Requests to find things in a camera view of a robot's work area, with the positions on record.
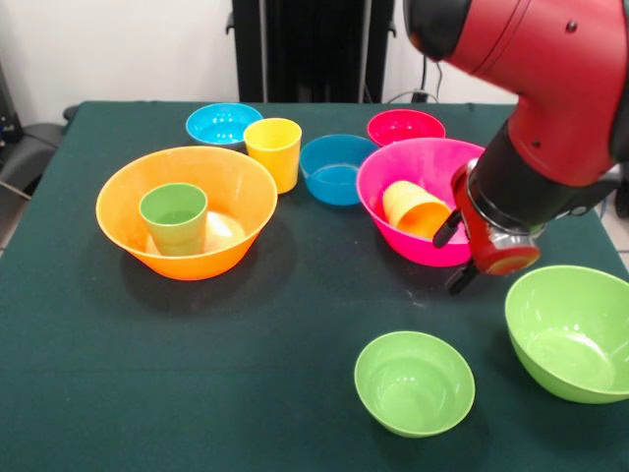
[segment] orange bowl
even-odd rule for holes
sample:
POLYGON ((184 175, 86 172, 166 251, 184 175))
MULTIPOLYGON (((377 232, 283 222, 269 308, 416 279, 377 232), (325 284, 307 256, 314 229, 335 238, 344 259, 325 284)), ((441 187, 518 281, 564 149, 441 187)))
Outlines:
POLYGON ((96 219, 114 244, 155 272, 177 280, 201 280, 235 266, 276 205, 271 174, 250 157, 220 147, 174 147, 145 155, 116 172, 98 194, 96 219), (152 244, 140 200, 169 182, 187 182, 207 194, 207 236, 201 254, 161 256, 152 244))

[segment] plastic cup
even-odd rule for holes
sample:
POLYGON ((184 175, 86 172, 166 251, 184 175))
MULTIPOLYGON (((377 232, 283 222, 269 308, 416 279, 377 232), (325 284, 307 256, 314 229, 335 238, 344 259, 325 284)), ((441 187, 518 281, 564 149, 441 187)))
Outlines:
POLYGON ((391 226, 426 239, 431 239, 450 215, 448 205, 408 181, 391 184, 384 191, 382 204, 391 226))
POLYGON ((372 416, 406 438, 456 426, 476 391, 472 370, 456 349, 415 331, 390 332, 369 343, 356 361, 354 383, 372 416))
POLYGON ((285 118, 266 118, 245 130, 247 153, 271 173, 278 194, 297 185, 301 140, 300 126, 285 118))
POLYGON ((191 184, 162 185, 140 201, 140 214, 155 247, 164 256, 202 252, 206 212, 207 195, 191 184))

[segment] yellow cup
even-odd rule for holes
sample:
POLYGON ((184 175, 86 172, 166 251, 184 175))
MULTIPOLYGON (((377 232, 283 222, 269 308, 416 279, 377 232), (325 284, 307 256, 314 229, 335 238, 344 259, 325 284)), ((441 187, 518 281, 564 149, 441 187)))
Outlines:
POLYGON ((432 239, 450 215, 448 205, 419 185, 404 180, 387 187, 382 205, 391 226, 425 239, 432 239))
POLYGON ((273 176, 277 193, 284 194, 297 185, 302 129, 285 118, 266 118, 245 130, 247 153, 273 176))

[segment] table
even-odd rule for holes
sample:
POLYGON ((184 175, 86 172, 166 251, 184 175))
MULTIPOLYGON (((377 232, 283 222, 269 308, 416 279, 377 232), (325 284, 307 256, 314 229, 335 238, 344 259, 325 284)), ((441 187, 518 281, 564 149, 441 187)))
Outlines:
MULTIPOLYGON (((503 302, 515 276, 449 297, 452 269, 393 253, 360 207, 282 196, 252 250, 201 282, 154 274, 100 233, 96 195, 123 164, 189 144, 198 103, 88 102, 0 259, 3 471, 629 470, 626 403, 542 390, 517 361, 503 302), (354 390, 354 362, 397 329, 468 360, 475 405, 454 430, 405 440, 354 390)), ((365 134, 386 105, 266 104, 304 129, 365 134)), ((486 145, 508 106, 424 105, 486 145)), ((537 266, 627 277, 594 214, 550 224, 537 266)))

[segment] blue bowl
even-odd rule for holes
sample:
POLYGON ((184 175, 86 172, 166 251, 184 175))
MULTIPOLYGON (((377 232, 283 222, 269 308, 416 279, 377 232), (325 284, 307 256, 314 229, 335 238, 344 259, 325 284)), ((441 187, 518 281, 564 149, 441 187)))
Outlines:
POLYGON ((326 204, 357 204, 358 169, 377 149, 372 141, 353 135, 328 135, 310 141, 300 158, 308 190, 326 204))
POLYGON ((242 149, 245 147, 245 130, 261 119, 259 111, 249 105, 214 103, 190 115, 186 131, 201 145, 242 149))

